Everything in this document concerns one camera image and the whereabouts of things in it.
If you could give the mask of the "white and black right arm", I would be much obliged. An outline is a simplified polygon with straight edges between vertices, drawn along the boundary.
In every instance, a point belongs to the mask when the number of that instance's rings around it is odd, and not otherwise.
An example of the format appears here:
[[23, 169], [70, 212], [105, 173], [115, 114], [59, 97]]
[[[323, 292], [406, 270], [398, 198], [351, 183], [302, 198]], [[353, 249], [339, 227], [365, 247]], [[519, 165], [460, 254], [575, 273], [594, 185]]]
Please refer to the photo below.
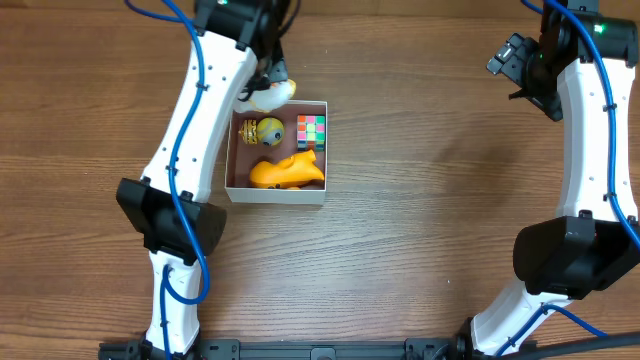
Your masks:
[[602, 291], [639, 262], [639, 209], [629, 170], [628, 110], [639, 61], [635, 22], [595, 1], [546, 1], [538, 38], [512, 35], [488, 62], [517, 96], [564, 125], [564, 171], [552, 219], [523, 228], [514, 280], [453, 341], [453, 359], [540, 359], [635, 345], [591, 330], [587, 341], [539, 348], [529, 336], [551, 315]]

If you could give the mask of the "yellow ball with grey stripes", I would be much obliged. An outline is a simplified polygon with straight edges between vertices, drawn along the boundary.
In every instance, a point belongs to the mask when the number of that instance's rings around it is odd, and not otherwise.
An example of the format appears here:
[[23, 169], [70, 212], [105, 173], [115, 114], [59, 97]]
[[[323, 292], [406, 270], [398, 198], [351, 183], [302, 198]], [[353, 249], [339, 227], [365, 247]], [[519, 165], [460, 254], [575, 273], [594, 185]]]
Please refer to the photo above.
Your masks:
[[268, 117], [257, 124], [258, 143], [266, 146], [277, 146], [285, 135], [284, 124], [277, 118]]

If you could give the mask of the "colourful puzzle cube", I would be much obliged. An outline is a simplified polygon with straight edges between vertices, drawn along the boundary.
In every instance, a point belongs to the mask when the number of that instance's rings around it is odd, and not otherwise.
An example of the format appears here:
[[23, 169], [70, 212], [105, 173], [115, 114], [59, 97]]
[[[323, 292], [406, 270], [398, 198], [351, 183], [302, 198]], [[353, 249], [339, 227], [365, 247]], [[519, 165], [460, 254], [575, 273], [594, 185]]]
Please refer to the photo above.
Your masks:
[[297, 117], [297, 149], [299, 151], [326, 150], [326, 117], [323, 115], [299, 115]]

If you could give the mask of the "orange rubber toy figure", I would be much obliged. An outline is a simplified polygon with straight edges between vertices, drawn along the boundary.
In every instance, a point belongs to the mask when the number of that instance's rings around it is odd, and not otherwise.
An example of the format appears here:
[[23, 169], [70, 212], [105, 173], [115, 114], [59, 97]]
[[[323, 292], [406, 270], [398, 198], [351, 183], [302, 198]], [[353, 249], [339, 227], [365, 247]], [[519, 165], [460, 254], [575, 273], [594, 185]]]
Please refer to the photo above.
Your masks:
[[250, 171], [249, 181], [254, 187], [263, 189], [288, 189], [324, 181], [324, 172], [315, 161], [313, 150], [295, 153], [278, 163], [261, 161]]

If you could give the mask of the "small orange round wheel toy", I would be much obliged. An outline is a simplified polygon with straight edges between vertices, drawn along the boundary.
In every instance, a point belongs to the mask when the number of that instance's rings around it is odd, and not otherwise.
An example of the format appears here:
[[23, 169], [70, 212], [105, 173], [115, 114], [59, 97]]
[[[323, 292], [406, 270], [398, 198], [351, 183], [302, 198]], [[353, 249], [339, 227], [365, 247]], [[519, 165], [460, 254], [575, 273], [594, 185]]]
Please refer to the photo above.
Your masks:
[[238, 133], [245, 144], [256, 145], [258, 143], [257, 121], [255, 119], [244, 120]]

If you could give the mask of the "white plush duck toy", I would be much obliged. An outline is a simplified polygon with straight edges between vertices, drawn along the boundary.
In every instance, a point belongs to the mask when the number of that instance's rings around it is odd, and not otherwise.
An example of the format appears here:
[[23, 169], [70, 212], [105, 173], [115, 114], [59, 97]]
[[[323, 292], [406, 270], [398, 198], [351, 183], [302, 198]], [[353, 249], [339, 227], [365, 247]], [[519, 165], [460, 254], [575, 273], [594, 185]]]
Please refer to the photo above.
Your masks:
[[294, 96], [296, 88], [297, 84], [292, 79], [288, 79], [283, 82], [274, 82], [266, 90], [257, 90], [252, 93], [243, 91], [234, 102], [233, 110], [236, 113], [269, 113], [287, 104]]

